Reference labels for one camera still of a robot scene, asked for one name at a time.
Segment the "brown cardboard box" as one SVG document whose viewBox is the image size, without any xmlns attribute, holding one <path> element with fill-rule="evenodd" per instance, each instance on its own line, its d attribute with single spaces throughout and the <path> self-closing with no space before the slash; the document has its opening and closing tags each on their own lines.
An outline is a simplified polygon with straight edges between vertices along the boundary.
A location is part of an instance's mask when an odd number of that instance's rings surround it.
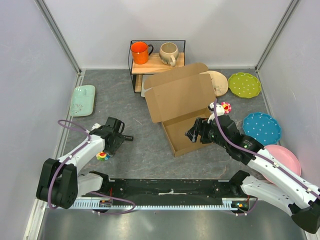
<svg viewBox="0 0 320 240">
<path fill-rule="evenodd" d="M 144 97 L 153 123 L 161 123 L 174 157 L 204 147 L 185 133 L 197 117 L 208 118 L 216 99 L 209 68 L 201 62 L 175 67 L 146 78 Z"/>
</svg>

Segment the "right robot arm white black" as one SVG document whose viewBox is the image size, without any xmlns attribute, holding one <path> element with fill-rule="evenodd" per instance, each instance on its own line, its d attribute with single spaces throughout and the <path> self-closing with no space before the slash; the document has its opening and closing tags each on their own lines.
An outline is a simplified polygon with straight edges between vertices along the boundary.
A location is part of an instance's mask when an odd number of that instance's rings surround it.
<svg viewBox="0 0 320 240">
<path fill-rule="evenodd" d="M 261 173 L 272 183 L 263 183 L 243 171 L 231 179 L 229 191 L 261 199 L 287 213 L 296 225 L 315 234 L 320 228 L 320 188 L 289 170 L 253 137 L 241 134 L 227 115 L 196 118 L 185 136 L 193 143 L 214 143 L 229 156 Z"/>
</svg>

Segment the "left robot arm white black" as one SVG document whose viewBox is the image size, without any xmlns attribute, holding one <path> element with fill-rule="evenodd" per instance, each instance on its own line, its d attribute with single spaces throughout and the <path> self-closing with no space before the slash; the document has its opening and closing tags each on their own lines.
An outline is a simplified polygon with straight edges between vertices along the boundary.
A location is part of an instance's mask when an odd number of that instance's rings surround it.
<svg viewBox="0 0 320 240">
<path fill-rule="evenodd" d="M 90 192 L 106 196 L 110 185 L 100 173 L 80 175 L 81 169 L 95 156 L 112 157 L 122 143 L 131 136 L 123 135 L 121 120 L 108 117 L 104 125 L 95 124 L 91 130 L 69 121 L 67 129 L 85 134 L 85 140 L 58 159 L 48 158 L 42 166 L 36 190 L 36 198 L 47 202 L 49 208 L 70 208 L 76 198 Z"/>
</svg>

